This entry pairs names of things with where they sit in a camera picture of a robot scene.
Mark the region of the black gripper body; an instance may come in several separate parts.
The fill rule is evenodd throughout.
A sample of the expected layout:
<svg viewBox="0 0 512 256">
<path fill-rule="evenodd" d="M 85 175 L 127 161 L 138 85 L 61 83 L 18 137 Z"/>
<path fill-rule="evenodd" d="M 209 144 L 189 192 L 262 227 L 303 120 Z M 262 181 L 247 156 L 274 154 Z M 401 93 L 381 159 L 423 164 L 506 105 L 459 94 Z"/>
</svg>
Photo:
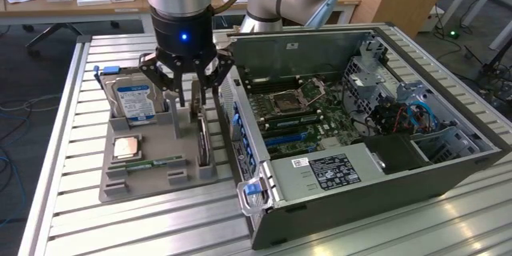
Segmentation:
<svg viewBox="0 0 512 256">
<path fill-rule="evenodd" d="M 155 57 L 170 69 L 174 63 L 182 73 L 203 72 L 217 55 L 211 29 L 213 8 L 185 17 L 167 16 L 154 8 L 150 19 L 157 41 Z"/>
</svg>

